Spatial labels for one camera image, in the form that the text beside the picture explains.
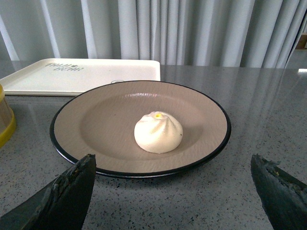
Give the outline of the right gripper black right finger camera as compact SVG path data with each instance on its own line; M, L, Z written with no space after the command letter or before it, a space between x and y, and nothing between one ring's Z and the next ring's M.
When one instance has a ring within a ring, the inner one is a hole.
M305 230L307 185L260 155L251 158L251 174L272 227L275 230Z

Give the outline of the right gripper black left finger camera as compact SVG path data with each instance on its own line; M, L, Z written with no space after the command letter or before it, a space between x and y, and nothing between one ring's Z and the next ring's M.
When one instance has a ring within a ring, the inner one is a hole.
M96 161L88 154L0 218L2 230L80 230L91 201Z

